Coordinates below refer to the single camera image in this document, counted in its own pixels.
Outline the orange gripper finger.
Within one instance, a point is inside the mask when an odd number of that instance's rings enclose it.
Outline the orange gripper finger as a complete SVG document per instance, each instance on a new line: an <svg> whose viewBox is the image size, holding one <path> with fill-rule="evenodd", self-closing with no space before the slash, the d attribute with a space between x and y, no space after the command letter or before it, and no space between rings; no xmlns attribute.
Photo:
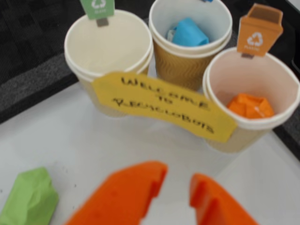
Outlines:
<svg viewBox="0 0 300 225"><path fill-rule="evenodd" d="M109 175L67 225L138 225L159 195L168 166L147 161Z"/></svg>
<svg viewBox="0 0 300 225"><path fill-rule="evenodd" d="M246 210L216 181L196 173L189 191L198 225L256 225Z"/></svg>

